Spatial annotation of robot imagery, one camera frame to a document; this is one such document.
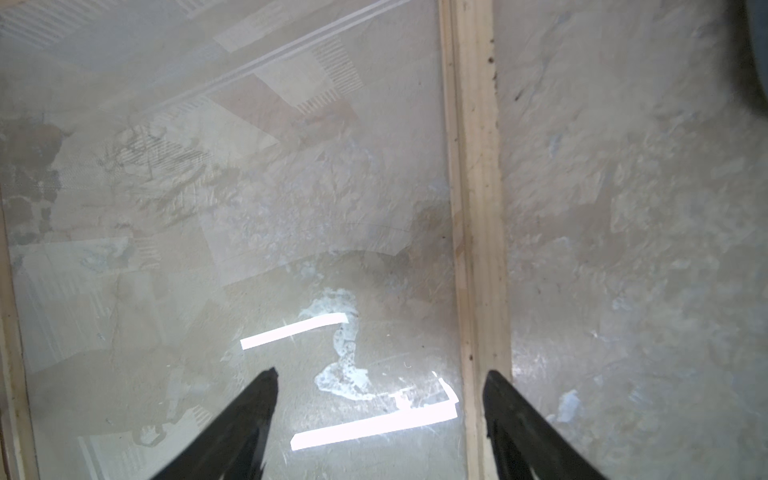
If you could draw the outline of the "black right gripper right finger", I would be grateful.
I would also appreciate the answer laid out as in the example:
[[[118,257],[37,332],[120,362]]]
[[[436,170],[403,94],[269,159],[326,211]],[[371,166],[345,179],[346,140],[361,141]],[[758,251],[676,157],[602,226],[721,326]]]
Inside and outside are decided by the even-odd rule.
[[[482,399],[499,479],[605,480],[500,372],[488,372]]]

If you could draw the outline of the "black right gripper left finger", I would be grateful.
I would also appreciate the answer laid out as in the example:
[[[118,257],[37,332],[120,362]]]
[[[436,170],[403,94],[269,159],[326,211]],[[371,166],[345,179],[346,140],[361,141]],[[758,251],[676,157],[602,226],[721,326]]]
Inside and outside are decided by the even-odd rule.
[[[277,399],[278,373],[270,368],[251,381],[154,479],[262,478]]]

